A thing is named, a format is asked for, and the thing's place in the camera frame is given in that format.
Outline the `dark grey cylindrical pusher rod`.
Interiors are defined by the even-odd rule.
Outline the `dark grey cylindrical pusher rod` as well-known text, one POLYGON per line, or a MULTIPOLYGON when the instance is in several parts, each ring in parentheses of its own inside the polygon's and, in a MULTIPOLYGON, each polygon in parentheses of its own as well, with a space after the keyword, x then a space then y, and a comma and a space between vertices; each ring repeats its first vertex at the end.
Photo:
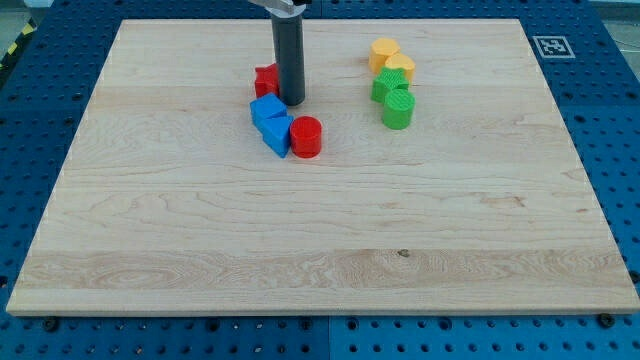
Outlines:
POLYGON ((302 16, 271 15, 274 54, 278 68, 279 97, 287 106, 305 100, 302 16))

